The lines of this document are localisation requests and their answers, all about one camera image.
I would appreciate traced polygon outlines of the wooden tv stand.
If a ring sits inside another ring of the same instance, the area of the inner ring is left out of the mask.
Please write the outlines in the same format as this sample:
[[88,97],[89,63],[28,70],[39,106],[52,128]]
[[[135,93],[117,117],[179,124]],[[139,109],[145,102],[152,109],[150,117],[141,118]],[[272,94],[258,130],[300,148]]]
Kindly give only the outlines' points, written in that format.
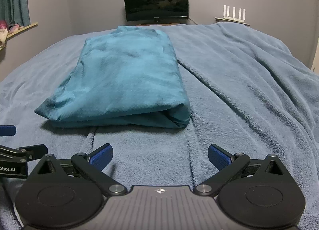
[[158,22],[153,22],[153,23],[141,23],[138,25],[135,25],[136,27],[139,26],[152,26],[152,25],[159,25],[159,26],[175,26],[179,25],[180,23],[172,23],[172,22],[166,22],[166,23],[158,23]]

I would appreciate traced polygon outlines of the white wifi router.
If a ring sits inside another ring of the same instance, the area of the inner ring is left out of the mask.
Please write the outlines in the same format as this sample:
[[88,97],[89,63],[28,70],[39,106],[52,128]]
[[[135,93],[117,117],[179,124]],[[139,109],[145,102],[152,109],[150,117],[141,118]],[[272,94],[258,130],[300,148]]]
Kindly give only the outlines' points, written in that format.
[[235,7],[230,8],[230,6],[223,6],[223,18],[225,19],[237,19],[238,21],[245,22],[246,9],[239,8],[236,10]]

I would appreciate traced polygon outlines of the cream cloth on sill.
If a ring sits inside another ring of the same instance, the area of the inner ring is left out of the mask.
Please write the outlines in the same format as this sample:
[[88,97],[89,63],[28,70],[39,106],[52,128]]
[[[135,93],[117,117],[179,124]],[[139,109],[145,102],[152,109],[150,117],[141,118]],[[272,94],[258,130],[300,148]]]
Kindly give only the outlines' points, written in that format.
[[0,50],[5,48],[7,37],[8,37],[8,30],[6,28],[1,28],[0,29]]

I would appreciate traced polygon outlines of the black flat screen television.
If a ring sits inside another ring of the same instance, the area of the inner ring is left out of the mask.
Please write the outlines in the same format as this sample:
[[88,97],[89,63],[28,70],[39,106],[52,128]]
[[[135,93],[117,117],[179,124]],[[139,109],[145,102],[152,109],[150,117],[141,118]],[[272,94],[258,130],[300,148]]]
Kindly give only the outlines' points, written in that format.
[[189,0],[124,0],[127,22],[188,19]]

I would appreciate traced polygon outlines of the teal garment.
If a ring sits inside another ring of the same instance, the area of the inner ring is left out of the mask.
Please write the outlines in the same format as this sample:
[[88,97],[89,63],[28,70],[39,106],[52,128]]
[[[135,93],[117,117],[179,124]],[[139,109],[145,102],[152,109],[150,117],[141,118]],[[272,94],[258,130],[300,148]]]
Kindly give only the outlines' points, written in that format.
[[76,67],[35,113],[60,128],[180,129],[190,121],[190,103],[169,36],[120,26],[85,41]]

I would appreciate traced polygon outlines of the light blue fleece blanket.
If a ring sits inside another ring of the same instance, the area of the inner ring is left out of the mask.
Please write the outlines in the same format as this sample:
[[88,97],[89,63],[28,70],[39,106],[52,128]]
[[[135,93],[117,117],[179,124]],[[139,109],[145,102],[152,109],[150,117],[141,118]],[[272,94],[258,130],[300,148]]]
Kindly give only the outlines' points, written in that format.
[[44,144],[59,159],[114,149],[104,169],[127,187],[195,186],[216,173],[208,147],[253,159],[276,154],[301,188],[301,229],[318,229],[318,76],[279,39],[235,23],[160,28],[174,46],[191,106],[184,129],[52,127],[35,109],[78,62],[91,34],[74,35],[20,65],[1,82],[1,124],[11,148]]

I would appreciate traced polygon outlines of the pink item on sill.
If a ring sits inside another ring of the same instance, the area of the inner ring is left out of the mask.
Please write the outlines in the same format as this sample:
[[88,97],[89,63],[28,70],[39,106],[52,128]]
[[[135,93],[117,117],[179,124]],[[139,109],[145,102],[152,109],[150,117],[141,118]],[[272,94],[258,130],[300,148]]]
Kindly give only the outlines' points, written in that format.
[[20,25],[15,23],[14,25],[9,25],[5,20],[0,21],[0,29],[6,30],[8,33],[14,33],[20,29]]

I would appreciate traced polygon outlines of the white room door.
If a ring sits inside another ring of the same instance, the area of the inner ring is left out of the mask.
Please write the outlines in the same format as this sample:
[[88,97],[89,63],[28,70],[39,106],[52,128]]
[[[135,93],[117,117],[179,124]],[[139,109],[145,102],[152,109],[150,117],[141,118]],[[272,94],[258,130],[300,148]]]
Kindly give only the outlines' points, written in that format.
[[315,56],[311,65],[311,70],[315,73],[319,73],[319,42],[317,43]]

